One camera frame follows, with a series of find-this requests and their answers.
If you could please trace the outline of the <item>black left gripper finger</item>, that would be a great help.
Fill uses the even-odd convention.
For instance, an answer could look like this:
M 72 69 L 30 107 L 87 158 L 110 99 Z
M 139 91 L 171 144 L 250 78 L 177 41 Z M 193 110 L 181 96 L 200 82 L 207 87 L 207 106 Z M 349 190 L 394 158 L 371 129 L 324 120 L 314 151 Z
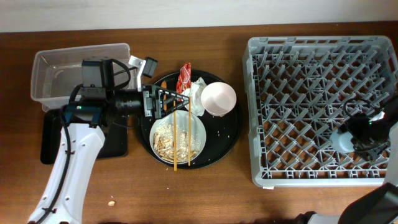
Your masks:
M 163 94 L 167 95 L 167 99 L 169 101 L 189 101 L 189 97 L 179 94 L 176 91 L 172 91 L 169 89 L 164 89 L 160 87 L 160 99 L 163 100 Z
M 190 102 L 189 97 L 167 96 L 161 99 L 160 117 L 164 118 L 169 114 L 184 108 Z

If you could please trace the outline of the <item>blue plastic cup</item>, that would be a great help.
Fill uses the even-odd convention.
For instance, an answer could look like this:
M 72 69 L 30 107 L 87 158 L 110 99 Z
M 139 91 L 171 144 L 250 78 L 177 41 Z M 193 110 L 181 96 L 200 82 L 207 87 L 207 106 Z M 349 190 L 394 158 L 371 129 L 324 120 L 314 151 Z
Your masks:
M 353 135 L 349 132 L 342 132 L 336 129 L 330 136 L 332 148 L 340 153 L 351 153 L 354 152 L 354 144 L 351 142 Z

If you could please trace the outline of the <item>pink bowl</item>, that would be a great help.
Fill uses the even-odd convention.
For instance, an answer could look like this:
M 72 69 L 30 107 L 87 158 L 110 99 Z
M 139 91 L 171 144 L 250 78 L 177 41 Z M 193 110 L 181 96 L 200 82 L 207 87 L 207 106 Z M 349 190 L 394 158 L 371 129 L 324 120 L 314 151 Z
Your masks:
M 204 109 L 213 116 L 222 117 L 233 110 L 237 102 L 234 89 L 224 82 L 213 82 L 201 93 Z

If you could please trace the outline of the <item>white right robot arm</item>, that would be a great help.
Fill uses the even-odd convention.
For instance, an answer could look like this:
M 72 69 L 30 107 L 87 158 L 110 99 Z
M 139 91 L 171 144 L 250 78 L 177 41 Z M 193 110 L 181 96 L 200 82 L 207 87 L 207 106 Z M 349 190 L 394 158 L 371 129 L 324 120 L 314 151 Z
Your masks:
M 351 203 L 339 216 L 307 212 L 298 215 L 294 223 L 373 224 L 397 220 L 397 95 L 373 110 L 370 115 L 346 112 L 349 119 L 332 132 L 330 141 L 335 151 L 352 152 L 368 162 L 374 162 L 388 149 L 382 185 Z

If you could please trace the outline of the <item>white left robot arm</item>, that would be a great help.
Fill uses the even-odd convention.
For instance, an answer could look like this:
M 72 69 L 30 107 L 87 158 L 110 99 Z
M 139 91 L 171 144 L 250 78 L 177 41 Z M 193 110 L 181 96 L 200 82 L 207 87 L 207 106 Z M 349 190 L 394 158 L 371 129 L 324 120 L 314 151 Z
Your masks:
M 126 87 L 129 80 L 116 84 L 114 65 L 131 78 L 153 75 L 157 61 L 131 57 L 129 63 L 114 58 L 89 58 L 81 63 L 83 82 L 71 92 L 60 110 L 60 145 L 49 181 L 29 223 L 81 223 L 83 204 L 94 163 L 103 148 L 105 131 L 119 116 L 138 115 L 161 119 L 190 104 L 176 91 L 156 85 Z

